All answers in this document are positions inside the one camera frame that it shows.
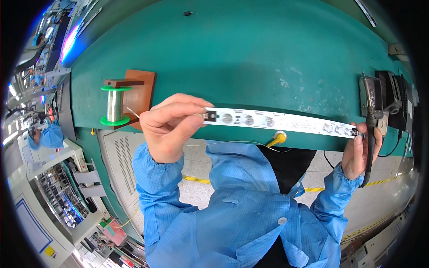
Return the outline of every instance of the led strip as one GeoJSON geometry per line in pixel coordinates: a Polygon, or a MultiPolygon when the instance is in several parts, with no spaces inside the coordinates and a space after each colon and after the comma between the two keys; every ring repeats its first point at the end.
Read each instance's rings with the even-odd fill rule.
{"type": "Polygon", "coordinates": [[[353,125],[295,114],[269,111],[206,108],[204,124],[244,126],[254,128],[295,131],[353,139],[361,133],[353,125]]]}

